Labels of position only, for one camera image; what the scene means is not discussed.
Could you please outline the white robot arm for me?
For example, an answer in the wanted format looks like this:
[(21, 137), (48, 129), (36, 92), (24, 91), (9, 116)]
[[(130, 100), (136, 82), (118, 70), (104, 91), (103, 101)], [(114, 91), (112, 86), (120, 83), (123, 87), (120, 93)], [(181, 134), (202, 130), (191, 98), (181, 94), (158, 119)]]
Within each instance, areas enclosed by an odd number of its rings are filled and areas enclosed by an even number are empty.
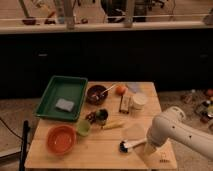
[(185, 118), (184, 111), (177, 106), (157, 114), (147, 131), (145, 149), (156, 150), (170, 138), (213, 161), (213, 135), (185, 125)]

